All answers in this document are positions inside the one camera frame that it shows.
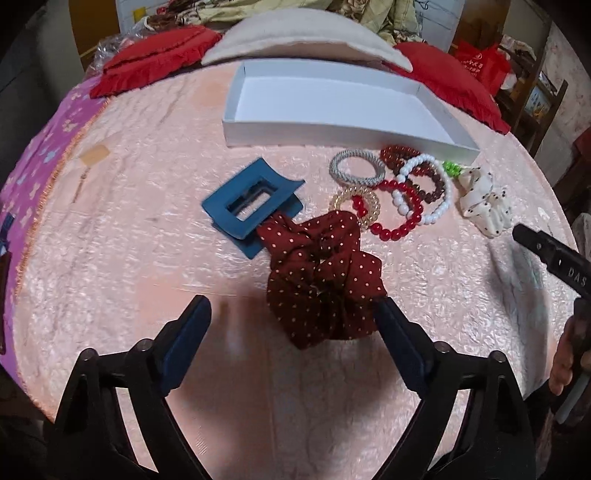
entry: clear plastic wrap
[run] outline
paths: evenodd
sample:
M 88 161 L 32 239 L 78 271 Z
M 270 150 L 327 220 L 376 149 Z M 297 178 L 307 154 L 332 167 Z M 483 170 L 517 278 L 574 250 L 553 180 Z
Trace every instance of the clear plastic wrap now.
M 101 75 L 105 64 L 121 50 L 157 33 L 148 25 L 147 18 L 142 18 L 126 33 L 112 35 L 101 40 L 96 47 L 95 58 L 86 69 L 84 79 Z

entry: red polka dot scrunchie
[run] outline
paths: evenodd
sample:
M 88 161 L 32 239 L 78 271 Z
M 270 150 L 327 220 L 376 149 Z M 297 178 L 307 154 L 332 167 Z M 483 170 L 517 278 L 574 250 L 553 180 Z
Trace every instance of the red polka dot scrunchie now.
M 359 250 L 354 214 L 336 210 L 298 225 L 275 213 L 256 231 L 271 253 L 267 302 L 296 347 L 376 330 L 372 299 L 387 295 L 382 262 Z

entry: red cushion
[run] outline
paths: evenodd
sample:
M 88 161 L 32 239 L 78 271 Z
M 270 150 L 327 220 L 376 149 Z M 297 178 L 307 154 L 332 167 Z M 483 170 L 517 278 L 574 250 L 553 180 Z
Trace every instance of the red cushion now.
M 120 51 L 103 70 L 92 98 L 145 87 L 201 60 L 222 36 L 202 25 L 169 30 Z
M 388 63 L 394 72 L 424 83 L 440 99 L 465 111 L 499 133 L 511 130 L 501 118 L 499 106 L 491 94 L 457 59 L 426 43 L 404 42 L 396 45 L 413 64 L 407 72 Z

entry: purple floral cloth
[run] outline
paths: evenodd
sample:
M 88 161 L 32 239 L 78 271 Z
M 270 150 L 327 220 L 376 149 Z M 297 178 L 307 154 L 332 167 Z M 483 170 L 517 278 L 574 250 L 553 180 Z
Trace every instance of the purple floral cloth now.
M 105 104 L 104 99 L 91 99 L 90 90 L 99 77 L 88 79 L 74 87 L 62 100 L 57 112 L 37 134 L 23 152 L 2 191 L 0 192 L 0 224 L 11 213 L 14 223 L 8 232 L 9 250 L 12 253 L 8 274 L 7 294 L 4 305 L 4 335 L 6 354 L 0 355 L 0 364 L 9 375 L 21 384 L 12 337 L 14 291 L 17 283 L 17 266 L 25 250 L 27 232 L 33 224 L 39 199 L 51 179 L 66 149 L 75 136 L 91 121 Z

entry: white bead bracelet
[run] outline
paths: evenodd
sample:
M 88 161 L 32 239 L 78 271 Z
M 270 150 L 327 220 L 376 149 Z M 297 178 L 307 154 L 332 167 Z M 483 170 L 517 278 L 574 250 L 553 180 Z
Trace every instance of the white bead bracelet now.
M 408 174 L 411 173 L 413 168 L 420 165 L 421 163 L 428 163 L 431 165 L 435 172 L 437 172 L 443 180 L 443 201 L 437 205 L 433 213 L 423 213 L 423 217 L 418 223 L 418 225 L 429 225 L 431 223 L 437 222 L 437 220 L 439 220 L 439 218 L 452 204 L 452 181 L 450 180 L 446 171 L 443 169 L 441 162 L 436 160 L 433 156 L 427 155 L 425 153 L 409 159 L 404 164 L 404 166 L 400 168 L 400 174 L 396 176 L 396 181 L 399 183 L 404 183 L 408 177 Z M 398 213 L 400 213 L 400 215 L 405 215 L 407 218 L 412 217 L 414 212 L 408 207 L 406 200 L 404 200 L 404 197 L 399 190 L 394 190 L 392 192 L 392 199 L 394 201 L 394 205 L 398 207 Z

